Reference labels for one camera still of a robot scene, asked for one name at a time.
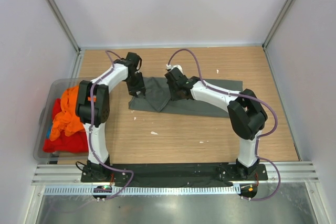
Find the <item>orange cloth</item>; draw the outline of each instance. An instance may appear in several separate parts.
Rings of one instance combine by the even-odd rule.
[[[64,91],[61,97],[61,109],[54,120],[51,128],[50,140],[55,141],[64,131],[65,136],[71,136],[78,131],[85,131],[83,124],[75,114],[78,86],[72,87]]]

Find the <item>white wall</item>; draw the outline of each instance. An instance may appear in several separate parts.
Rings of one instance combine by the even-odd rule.
[[[45,0],[0,0],[0,223],[23,221],[39,116],[74,59]]]
[[[55,0],[82,47],[260,44],[285,0]]]
[[[302,159],[336,209],[336,0],[296,0],[268,52]]]

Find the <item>black mounting plate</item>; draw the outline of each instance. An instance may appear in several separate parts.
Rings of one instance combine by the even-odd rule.
[[[223,187],[232,186],[232,181],[268,180],[264,164],[258,164],[247,179],[237,172],[236,164],[193,163],[193,164],[114,164],[117,169],[134,171],[130,187]],[[124,186],[130,178],[129,173],[115,173],[116,186]]]

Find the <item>metal floor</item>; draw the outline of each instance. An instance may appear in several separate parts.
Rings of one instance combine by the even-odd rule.
[[[275,183],[260,184],[256,197],[269,195]],[[106,202],[92,196],[43,196],[38,224],[219,224],[219,223],[318,223],[305,183],[283,183],[271,199],[241,200],[237,195],[124,196]],[[62,214],[50,204],[71,211]]]

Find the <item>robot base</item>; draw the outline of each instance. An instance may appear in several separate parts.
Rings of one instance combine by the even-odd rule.
[[[256,163],[254,169],[250,171],[249,174],[244,173],[239,164],[222,164],[219,167],[219,171],[223,182],[256,180],[256,174],[258,174],[258,180],[268,180],[264,164]]]
[[[110,166],[110,157],[108,157],[105,164]],[[80,181],[83,183],[110,182],[111,174],[111,170],[108,170],[102,165],[92,163],[88,160],[87,165],[83,167]]]

